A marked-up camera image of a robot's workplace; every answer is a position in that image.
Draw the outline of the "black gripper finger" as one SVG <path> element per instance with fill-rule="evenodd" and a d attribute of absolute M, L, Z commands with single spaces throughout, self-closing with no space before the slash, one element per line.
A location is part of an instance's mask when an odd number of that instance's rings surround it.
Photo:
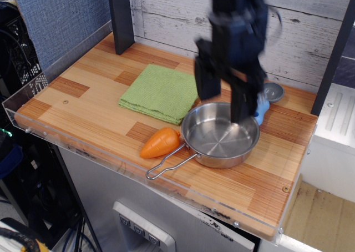
<path fill-rule="evenodd" d="M 194 73 L 197 93 L 201 100 L 221 94 L 221 79 L 215 74 L 215 69 L 209 62 L 196 57 Z"/>
<path fill-rule="evenodd" d="M 257 109 L 258 94 L 262 92 L 262 85 L 256 86 L 232 76 L 231 92 L 231 122 L 239 123 L 254 116 Z"/>

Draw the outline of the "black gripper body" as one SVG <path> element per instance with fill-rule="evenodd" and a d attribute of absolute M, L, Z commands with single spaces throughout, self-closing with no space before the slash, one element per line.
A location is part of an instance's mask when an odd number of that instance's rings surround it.
<path fill-rule="evenodd" d="M 212 40 L 196 40 L 197 57 L 209 62 L 215 74 L 231 84 L 232 76 L 262 85 L 266 77 L 259 61 L 266 40 L 267 13 L 210 14 Z"/>

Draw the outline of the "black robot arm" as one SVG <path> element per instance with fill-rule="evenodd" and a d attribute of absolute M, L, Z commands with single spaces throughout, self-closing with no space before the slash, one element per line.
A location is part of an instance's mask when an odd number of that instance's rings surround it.
<path fill-rule="evenodd" d="M 253 116 L 266 73 L 259 55 L 264 50 L 268 5 L 264 0 L 212 0 L 211 40 L 198 39 L 195 81 L 201 100 L 220 95 L 221 82 L 231 87 L 231 121 Z"/>

